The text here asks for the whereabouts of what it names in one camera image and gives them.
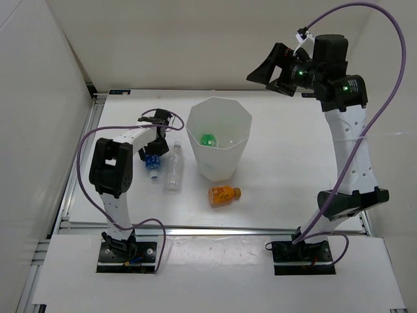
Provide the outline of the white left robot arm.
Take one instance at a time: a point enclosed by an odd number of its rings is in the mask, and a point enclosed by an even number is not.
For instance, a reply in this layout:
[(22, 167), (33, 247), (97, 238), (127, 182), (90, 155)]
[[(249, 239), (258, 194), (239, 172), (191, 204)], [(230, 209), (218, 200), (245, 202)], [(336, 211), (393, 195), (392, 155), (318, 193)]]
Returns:
[(160, 108), (153, 113), (142, 115), (134, 128), (115, 138), (98, 139), (89, 171), (89, 182), (99, 194), (108, 220), (102, 237), (122, 261), (131, 260), (137, 252), (126, 197), (133, 181), (134, 155), (149, 165), (169, 151), (165, 132), (173, 113)]

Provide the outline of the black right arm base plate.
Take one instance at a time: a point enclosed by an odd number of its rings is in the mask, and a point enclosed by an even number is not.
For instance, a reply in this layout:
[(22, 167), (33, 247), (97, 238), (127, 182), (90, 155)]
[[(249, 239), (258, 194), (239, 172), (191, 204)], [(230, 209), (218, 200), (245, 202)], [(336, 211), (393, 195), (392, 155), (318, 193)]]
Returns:
[(336, 273), (328, 241), (315, 244), (272, 241), (270, 248), (275, 276), (334, 275)]

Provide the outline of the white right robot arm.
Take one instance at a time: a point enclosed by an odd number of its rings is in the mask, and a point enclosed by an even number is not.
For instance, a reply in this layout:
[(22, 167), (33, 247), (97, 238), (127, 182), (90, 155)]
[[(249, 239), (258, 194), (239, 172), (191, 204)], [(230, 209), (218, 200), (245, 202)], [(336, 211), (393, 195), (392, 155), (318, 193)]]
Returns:
[(332, 135), (338, 180), (317, 196), (319, 209), (293, 241), (302, 261), (316, 253), (316, 243), (359, 212), (386, 203), (389, 191), (373, 173), (366, 135), (367, 93), (359, 75), (348, 75), (348, 40), (342, 35), (306, 37), (292, 50), (275, 43), (268, 57), (247, 77), (266, 89), (293, 96), (301, 87), (321, 104)]

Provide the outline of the blue label clear plastic bottle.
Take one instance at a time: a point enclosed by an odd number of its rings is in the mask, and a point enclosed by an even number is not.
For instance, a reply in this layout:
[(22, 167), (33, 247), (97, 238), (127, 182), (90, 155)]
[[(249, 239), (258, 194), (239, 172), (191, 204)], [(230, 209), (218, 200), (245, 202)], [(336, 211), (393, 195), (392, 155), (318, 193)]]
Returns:
[(158, 155), (145, 156), (145, 168), (149, 173), (149, 177), (153, 183), (159, 182), (161, 161)]

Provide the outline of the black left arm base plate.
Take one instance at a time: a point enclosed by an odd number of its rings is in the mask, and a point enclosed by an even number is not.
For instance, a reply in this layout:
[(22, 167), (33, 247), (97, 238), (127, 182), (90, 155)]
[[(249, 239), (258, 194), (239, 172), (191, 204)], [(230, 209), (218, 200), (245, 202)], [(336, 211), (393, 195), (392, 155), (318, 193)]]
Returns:
[(96, 263), (97, 273), (154, 274), (156, 272), (156, 241), (102, 239)]

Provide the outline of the green plastic soda bottle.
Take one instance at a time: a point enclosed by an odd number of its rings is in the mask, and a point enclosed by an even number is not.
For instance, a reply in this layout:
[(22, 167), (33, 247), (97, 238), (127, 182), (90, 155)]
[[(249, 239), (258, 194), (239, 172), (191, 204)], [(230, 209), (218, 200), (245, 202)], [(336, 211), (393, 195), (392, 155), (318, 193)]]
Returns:
[(200, 139), (200, 145), (206, 147), (217, 147), (217, 141), (213, 134), (203, 134)]

